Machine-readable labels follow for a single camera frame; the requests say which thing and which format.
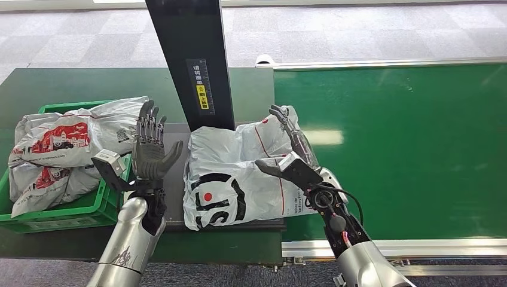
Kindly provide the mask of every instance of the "black printed logo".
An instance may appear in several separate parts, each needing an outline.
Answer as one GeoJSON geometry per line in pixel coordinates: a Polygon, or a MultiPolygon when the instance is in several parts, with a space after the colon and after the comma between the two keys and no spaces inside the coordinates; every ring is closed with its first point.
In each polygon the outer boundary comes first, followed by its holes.
{"type": "Polygon", "coordinates": [[[127,131],[125,129],[119,129],[116,132],[116,136],[118,138],[118,143],[129,140],[129,136],[127,136],[127,131]]]}
{"type": "MultiPolygon", "coordinates": [[[[224,173],[208,173],[207,175],[203,175],[199,177],[197,182],[194,182],[191,185],[192,190],[196,189],[199,185],[205,184],[208,182],[227,182],[231,178],[230,175],[226,175],[224,173]]],[[[237,196],[237,211],[236,218],[234,221],[241,221],[245,218],[246,213],[246,202],[245,202],[245,192],[239,187],[239,184],[236,179],[233,179],[231,182],[231,187],[236,192],[237,196]]],[[[203,210],[211,210],[214,208],[226,207],[230,206],[229,200],[225,199],[222,201],[216,201],[213,203],[209,203],[207,205],[202,205],[200,200],[199,192],[196,193],[196,206],[198,211],[203,210]]],[[[209,221],[210,224],[215,223],[220,219],[220,223],[224,223],[229,218],[229,213],[226,211],[218,211],[215,212],[209,221]]],[[[201,216],[196,217],[197,228],[203,229],[203,224],[201,221],[201,216]]]]}

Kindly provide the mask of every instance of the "black cable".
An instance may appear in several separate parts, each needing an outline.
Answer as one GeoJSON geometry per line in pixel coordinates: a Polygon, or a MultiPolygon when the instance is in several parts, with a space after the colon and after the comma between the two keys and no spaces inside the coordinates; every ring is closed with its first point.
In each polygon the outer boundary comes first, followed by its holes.
{"type": "Polygon", "coordinates": [[[361,223],[361,225],[363,225],[363,208],[361,207],[361,204],[359,203],[359,200],[353,196],[350,192],[348,191],[344,191],[342,189],[339,189],[339,188],[335,188],[335,187],[327,187],[326,185],[322,185],[322,184],[317,184],[318,187],[320,188],[323,188],[325,190],[333,190],[333,191],[338,191],[339,193],[344,193],[344,194],[347,194],[348,196],[350,196],[355,202],[356,202],[356,205],[358,206],[358,209],[359,209],[359,222],[361,223]]]}

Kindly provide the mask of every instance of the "black vertical post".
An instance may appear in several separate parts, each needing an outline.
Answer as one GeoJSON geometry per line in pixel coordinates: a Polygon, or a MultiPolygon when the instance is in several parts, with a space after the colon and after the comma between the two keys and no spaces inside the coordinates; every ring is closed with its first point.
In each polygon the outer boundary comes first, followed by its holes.
{"type": "Polygon", "coordinates": [[[234,129],[219,0],[146,0],[190,130],[234,129]]]}

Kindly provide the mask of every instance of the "robotic arm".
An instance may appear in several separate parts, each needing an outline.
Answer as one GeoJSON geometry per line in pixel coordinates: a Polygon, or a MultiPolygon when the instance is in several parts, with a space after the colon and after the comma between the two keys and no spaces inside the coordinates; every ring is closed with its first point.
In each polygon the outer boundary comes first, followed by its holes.
{"type": "Polygon", "coordinates": [[[324,232],[342,273],[335,278],[339,287],[410,287],[413,285],[397,271],[378,250],[360,221],[347,210],[347,196],[331,171],[320,167],[304,133],[295,128],[286,111],[272,105],[270,114],[277,117],[288,134],[292,152],[277,166],[255,161],[259,169],[294,183],[304,191],[306,206],[320,213],[324,232]]]}
{"type": "MultiPolygon", "coordinates": [[[[130,184],[119,178],[125,167],[120,156],[102,150],[93,163],[110,188],[134,191],[118,214],[112,236],[100,258],[88,287],[139,286],[142,273],[153,254],[165,226],[165,192],[163,177],[181,154],[183,143],[177,142],[165,154],[163,127],[166,118],[156,123],[158,107],[152,100],[141,108],[133,150],[136,180],[130,184]]],[[[382,256],[360,221],[347,210],[347,196],[334,174],[320,167],[302,131],[295,128],[286,111],[271,106],[288,134],[292,152],[277,166],[262,160],[255,164],[269,175],[291,181],[304,191],[306,206],[320,213],[324,232],[342,273],[335,278],[339,287],[410,287],[413,285],[382,256]]]]}
{"type": "Polygon", "coordinates": [[[119,176],[125,170],[120,156],[103,149],[91,160],[110,188],[134,191],[121,207],[118,222],[88,287],[135,287],[164,231],[166,220],[163,177],[181,155],[183,142],[164,152],[163,116],[156,123],[158,107],[147,101],[139,114],[132,167],[136,180],[128,184],[119,176]]]}

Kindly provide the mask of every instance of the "white mailer bag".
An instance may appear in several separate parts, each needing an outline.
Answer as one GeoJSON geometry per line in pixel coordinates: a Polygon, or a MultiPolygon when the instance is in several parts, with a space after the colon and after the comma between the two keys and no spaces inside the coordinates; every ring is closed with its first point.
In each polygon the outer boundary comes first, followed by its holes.
{"type": "Polygon", "coordinates": [[[99,171],[93,166],[16,166],[9,173],[10,199],[14,201],[11,217],[74,201],[94,190],[99,181],[99,171]]]}
{"type": "MultiPolygon", "coordinates": [[[[294,108],[282,108],[298,128],[294,108]]],[[[314,212],[305,207],[303,191],[262,173],[254,163],[263,158],[275,165],[292,151],[275,116],[235,131],[201,127],[191,133],[188,147],[183,208],[189,229],[314,212]]]]}
{"type": "Polygon", "coordinates": [[[9,166],[22,162],[52,167],[91,164],[102,149],[118,154],[132,150],[139,110],[148,97],[115,100],[63,115],[28,115],[16,127],[9,166]]]}

